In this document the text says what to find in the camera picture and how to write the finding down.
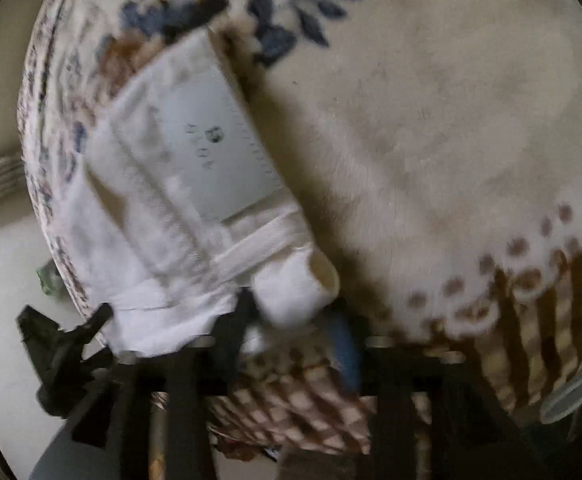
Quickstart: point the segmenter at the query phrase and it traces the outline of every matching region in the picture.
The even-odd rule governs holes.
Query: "label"
[[[218,67],[175,87],[158,107],[165,142],[204,218],[221,222],[283,187]]]

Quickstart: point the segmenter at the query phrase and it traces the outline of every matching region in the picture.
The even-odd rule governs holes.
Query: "beige floor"
[[[61,421],[48,416],[36,401],[39,386],[20,341],[15,318],[31,304],[65,328],[80,322],[68,301],[46,297],[35,270],[49,258],[27,195],[0,201],[0,448],[18,479],[25,480]],[[218,460],[222,480],[266,480],[274,464],[262,459],[243,464]]]

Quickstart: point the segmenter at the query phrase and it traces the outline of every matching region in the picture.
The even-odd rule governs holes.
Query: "white garment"
[[[252,286],[263,316],[284,330],[339,293],[286,188],[222,222],[194,207],[195,183],[178,171],[154,113],[174,88],[221,66],[207,32],[167,49],[100,118],[68,189],[57,221],[89,298],[114,309],[106,336],[116,352],[177,350],[234,309],[239,286]]]

